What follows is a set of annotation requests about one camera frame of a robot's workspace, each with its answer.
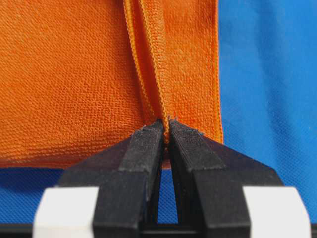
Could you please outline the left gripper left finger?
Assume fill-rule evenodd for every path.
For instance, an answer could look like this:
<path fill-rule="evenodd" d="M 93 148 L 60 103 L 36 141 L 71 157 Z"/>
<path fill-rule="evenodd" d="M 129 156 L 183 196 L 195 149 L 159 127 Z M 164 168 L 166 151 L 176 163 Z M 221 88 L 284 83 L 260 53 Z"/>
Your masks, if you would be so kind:
<path fill-rule="evenodd" d="M 36 238 L 136 238 L 151 221 L 163 150 L 160 120 L 64 170 L 44 191 Z"/>

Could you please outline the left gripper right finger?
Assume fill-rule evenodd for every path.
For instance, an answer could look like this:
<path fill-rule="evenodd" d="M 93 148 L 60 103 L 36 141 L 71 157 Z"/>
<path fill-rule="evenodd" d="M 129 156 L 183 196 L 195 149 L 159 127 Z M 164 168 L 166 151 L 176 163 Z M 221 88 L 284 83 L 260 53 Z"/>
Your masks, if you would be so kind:
<path fill-rule="evenodd" d="M 310 219 L 294 187 L 270 166 L 170 122 L 179 221 L 206 238 L 307 238 Z"/>

